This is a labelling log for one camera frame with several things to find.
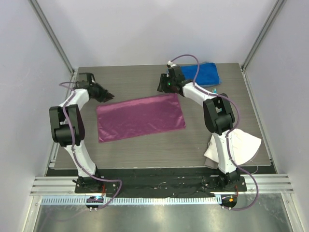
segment blue cloth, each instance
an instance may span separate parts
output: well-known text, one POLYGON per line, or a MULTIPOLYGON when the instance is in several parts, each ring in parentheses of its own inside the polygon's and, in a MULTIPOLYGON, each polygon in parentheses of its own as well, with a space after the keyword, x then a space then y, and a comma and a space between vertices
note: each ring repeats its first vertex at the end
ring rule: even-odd
MULTIPOLYGON (((183 65, 181 66, 181 69, 186 80, 193 80, 195 73, 197 72, 197 65, 183 65)), ((200 64, 196 83, 199 86, 204 87, 210 87, 221 84, 216 64, 215 63, 200 64)))

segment wall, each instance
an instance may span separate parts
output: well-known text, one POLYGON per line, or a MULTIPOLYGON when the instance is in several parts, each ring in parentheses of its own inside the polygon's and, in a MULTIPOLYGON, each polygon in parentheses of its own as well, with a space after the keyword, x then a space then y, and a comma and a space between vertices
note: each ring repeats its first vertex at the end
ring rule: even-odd
POLYGON ((308 11, 308 0, 288 0, 247 69, 275 164, 289 175, 305 223, 309 220, 308 11))
POLYGON ((80 67, 165 64, 184 53, 243 63, 276 0, 38 2, 80 67))
POLYGON ((36 175, 52 144, 48 109, 69 72, 26 0, 0 2, 0 227, 21 232, 36 175))

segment floor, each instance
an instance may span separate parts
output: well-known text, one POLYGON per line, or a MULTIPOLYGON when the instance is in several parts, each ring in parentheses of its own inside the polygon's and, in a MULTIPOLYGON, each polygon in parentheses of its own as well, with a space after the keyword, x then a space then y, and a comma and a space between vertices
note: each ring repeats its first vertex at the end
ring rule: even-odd
MULTIPOLYGON (((254 194, 239 195, 236 207, 248 205, 253 198, 254 194)), ((97 212, 85 210, 84 205, 43 205, 34 231, 293 231, 280 194, 261 194, 250 209, 238 212, 223 210, 217 204, 109 206, 97 212)))
MULTIPOLYGON (((239 128, 262 138, 253 107, 236 63, 217 64, 222 83, 216 86, 218 93, 226 93, 241 112, 239 128)), ((79 72, 91 72, 95 79, 115 95, 108 103, 121 102, 159 94, 156 89, 165 65, 85 67, 79 72)), ((99 169, 149 168, 149 167, 200 167, 204 166, 204 152, 211 134, 204 124, 203 109, 190 99, 179 96, 186 122, 186 129, 146 135, 115 142, 99 143, 96 107, 101 103, 90 100, 81 110, 89 155, 99 169)), ((258 153, 248 166, 267 166, 270 160, 262 142, 258 153)), ((60 148, 55 169, 75 169, 68 153, 60 148)))

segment gray wood surface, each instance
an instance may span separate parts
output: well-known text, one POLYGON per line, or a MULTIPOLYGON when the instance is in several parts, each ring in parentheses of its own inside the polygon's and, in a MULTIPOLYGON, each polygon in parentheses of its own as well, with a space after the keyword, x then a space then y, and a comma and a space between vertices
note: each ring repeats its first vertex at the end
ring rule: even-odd
MULTIPOLYGON (((239 65, 217 64, 217 68, 222 80, 222 84, 216 86, 217 92, 226 93, 238 104, 241 112, 239 128, 262 138, 239 65)), ((159 94, 156 89, 160 74, 165 71, 165 65, 79 68, 80 73, 93 73, 96 81, 115 95, 108 103, 159 94)), ((101 103, 90 100, 81 114, 86 131, 85 144, 93 162, 100 169, 203 166, 203 154, 211 137, 204 124, 203 109, 190 99, 179 96, 179 100, 186 129, 101 144, 96 115, 96 107, 101 103)), ((270 165, 264 143, 253 161, 256 165, 270 165)), ((74 168, 69 154, 60 148, 55 169, 74 168)))

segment magenta fabric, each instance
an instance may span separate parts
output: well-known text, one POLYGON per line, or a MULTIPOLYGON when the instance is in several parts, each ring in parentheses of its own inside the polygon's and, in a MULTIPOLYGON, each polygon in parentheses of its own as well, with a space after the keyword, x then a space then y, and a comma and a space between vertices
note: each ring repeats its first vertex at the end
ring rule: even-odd
POLYGON ((100 143, 185 128, 177 94, 163 94, 97 107, 100 143))

